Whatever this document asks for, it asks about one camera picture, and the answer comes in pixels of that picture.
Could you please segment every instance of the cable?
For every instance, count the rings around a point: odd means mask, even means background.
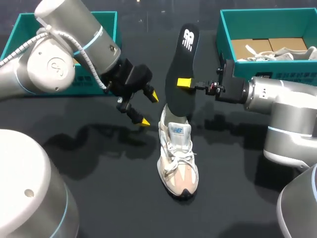
[[[61,32],[61,31],[56,31],[56,33],[62,37],[67,38],[68,40],[70,40],[74,46],[80,51],[81,55],[83,56],[84,60],[86,61],[90,72],[92,73],[92,75],[94,76],[96,82],[98,83],[99,87],[101,87],[101,89],[106,90],[107,87],[101,82],[96,69],[93,65],[93,63],[91,62],[91,60],[89,59],[88,55],[86,54],[85,50],[81,47],[81,45],[78,43],[78,41],[76,41],[72,36],[70,36],[69,34],[65,33],[65,32]]]
[[[18,49],[16,49],[13,53],[11,53],[9,56],[7,56],[6,58],[4,58],[2,61],[0,61],[0,68],[3,67],[5,64],[7,64],[9,61],[13,60],[17,55],[21,54],[22,52],[24,52],[27,48],[29,48],[32,44],[34,44],[35,42],[37,42],[38,40],[48,36],[48,33],[41,33],[33,38],[31,38],[30,40],[28,40],[27,42],[25,42],[23,45],[21,45]]]

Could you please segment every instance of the white sneaker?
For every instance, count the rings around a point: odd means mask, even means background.
[[[250,46],[246,45],[247,50],[254,57],[239,59],[239,62],[246,61],[292,61],[292,60],[317,60],[316,47],[309,47],[306,51],[294,51],[288,48],[282,48],[276,52],[261,52],[256,53]]]
[[[161,144],[159,176],[173,195],[189,198],[196,191],[199,180],[192,151],[191,126],[186,117],[176,117],[165,105],[158,128]]]
[[[275,52],[275,56],[284,54],[291,54],[294,60],[317,60],[317,49],[314,46],[309,47],[306,51],[294,51],[284,47]]]

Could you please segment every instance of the brown cardboard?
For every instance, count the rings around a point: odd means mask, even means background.
[[[269,39],[273,51],[278,51],[283,47],[295,51],[306,51],[307,47],[302,38],[275,38]]]
[[[232,40],[233,50],[236,55],[236,59],[244,59],[248,57],[254,57],[247,48],[246,45],[250,46],[256,53],[261,53],[265,51],[272,51],[271,45],[268,40],[253,40],[253,39],[243,39],[243,40]]]

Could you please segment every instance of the teal storage bin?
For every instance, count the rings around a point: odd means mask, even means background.
[[[94,17],[103,26],[107,33],[113,38],[113,41],[121,47],[121,34],[117,26],[116,11],[94,11]],[[15,51],[24,42],[36,35],[37,30],[41,27],[35,19],[33,13],[21,13],[14,25],[9,40],[5,46],[0,60]],[[93,96],[106,95],[98,86],[93,76],[85,70],[80,64],[75,65],[75,79],[72,85],[63,92],[53,94],[41,94],[40,96]]]
[[[221,10],[216,46],[224,59],[235,61],[234,76],[253,76],[317,86],[317,60],[237,62],[231,40],[302,38],[307,49],[317,47],[315,8]]]

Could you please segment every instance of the shoelace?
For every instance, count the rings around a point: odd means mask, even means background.
[[[276,60],[275,54],[272,51],[265,51],[258,54],[250,46],[246,45],[246,48],[251,54],[254,55],[254,58],[247,58],[248,60],[255,60],[255,61]]]
[[[197,180],[198,180],[198,174],[196,172],[196,167],[195,165],[193,165],[190,160],[192,159],[192,157],[195,155],[195,153],[193,153],[192,151],[193,149],[193,143],[190,142],[190,146],[188,148],[188,151],[182,155],[175,155],[175,153],[177,152],[176,147],[173,146],[170,142],[167,143],[167,150],[168,152],[172,155],[171,159],[172,159],[172,163],[170,163],[169,165],[164,167],[164,170],[166,173],[171,173],[173,171],[175,171],[178,167],[179,164],[187,164],[189,165],[196,174]]]

